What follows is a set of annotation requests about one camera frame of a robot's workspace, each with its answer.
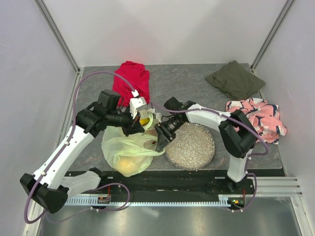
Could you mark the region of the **pale green plastic bag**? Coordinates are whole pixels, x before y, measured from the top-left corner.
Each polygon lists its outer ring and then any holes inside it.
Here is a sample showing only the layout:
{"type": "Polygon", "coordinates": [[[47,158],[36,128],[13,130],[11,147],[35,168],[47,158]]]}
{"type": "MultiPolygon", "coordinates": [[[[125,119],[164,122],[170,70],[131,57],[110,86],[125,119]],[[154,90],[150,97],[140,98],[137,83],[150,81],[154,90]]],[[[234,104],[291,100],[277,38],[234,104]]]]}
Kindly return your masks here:
{"type": "Polygon", "coordinates": [[[146,170],[154,157],[165,153],[157,152],[158,135],[154,125],[158,124],[147,110],[140,111],[141,118],[150,118],[151,123],[144,126],[144,133],[125,136],[120,127],[106,128],[101,149],[108,165],[125,177],[139,174],[146,170]]]}

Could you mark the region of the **olive green cloth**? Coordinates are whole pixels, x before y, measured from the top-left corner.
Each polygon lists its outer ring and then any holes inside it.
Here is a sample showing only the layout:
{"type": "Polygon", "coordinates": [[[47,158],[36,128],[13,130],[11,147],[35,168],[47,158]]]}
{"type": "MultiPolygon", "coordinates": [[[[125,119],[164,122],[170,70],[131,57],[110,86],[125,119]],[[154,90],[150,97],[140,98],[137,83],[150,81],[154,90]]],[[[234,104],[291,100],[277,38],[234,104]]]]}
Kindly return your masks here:
{"type": "Polygon", "coordinates": [[[205,77],[206,82],[232,100],[245,100],[259,92],[265,82],[244,69],[237,61],[229,62],[205,77]]]}

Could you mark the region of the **yellow banana bunch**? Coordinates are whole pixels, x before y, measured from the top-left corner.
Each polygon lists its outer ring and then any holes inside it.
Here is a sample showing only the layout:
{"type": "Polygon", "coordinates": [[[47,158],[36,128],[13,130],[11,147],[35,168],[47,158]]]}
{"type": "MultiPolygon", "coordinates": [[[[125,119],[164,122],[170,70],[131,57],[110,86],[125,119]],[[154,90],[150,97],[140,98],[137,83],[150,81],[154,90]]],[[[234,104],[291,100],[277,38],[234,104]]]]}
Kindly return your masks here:
{"type": "Polygon", "coordinates": [[[146,126],[146,125],[149,125],[151,123],[151,119],[150,118],[141,118],[139,122],[142,126],[146,126]]]}

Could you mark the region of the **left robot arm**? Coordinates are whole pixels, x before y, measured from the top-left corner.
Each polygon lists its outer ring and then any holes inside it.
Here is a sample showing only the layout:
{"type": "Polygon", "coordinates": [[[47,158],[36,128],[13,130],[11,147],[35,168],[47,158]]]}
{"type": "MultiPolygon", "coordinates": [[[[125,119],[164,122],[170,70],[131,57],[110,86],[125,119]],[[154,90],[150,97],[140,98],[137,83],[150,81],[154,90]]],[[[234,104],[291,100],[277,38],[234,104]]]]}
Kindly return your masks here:
{"type": "Polygon", "coordinates": [[[94,190],[104,193],[108,188],[105,175],[91,168],[81,175],[66,177],[66,172],[83,149],[107,127],[120,127],[126,136],[143,133],[138,108],[146,104],[136,91],[125,111],[118,109],[121,96],[103,90],[96,102],[78,112],[73,125],[48,160],[34,172],[23,174],[20,183],[31,199],[49,213],[58,212],[68,198],[94,190]]]}

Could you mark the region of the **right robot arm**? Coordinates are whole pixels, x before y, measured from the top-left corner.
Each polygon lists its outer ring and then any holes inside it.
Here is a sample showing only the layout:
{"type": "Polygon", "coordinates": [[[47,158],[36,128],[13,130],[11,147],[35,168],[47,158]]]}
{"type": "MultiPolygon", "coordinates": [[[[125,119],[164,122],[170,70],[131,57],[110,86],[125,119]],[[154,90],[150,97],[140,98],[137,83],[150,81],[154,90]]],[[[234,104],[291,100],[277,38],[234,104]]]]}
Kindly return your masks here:
{"type": "Polygon", "coordinates": [[[161,152],[175,140],[175,132],[185,122],[201,124],[220,132],[224,146],[230,154],[225,187],[230,193],[238,193],[243,188],[242,181],[247,175],[247,158],[259,137],[246,115],[241,111],[219,112],[192,101],[182,103],[175,97],[168,99],[162,109],[171,113],[172,117],[155,125],[156,151],[161,152]]]}

